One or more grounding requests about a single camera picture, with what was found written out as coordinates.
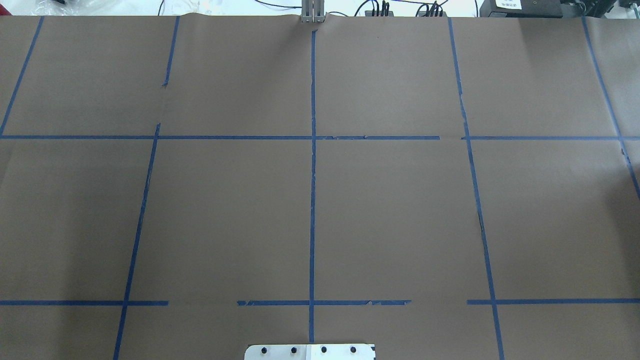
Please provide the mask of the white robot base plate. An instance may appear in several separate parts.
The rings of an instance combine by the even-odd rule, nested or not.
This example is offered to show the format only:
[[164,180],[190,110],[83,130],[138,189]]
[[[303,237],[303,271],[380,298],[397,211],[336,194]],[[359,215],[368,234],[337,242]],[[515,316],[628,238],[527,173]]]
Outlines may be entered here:
[[374,344],[254,344],[247,347],[245,360],[375,360]]

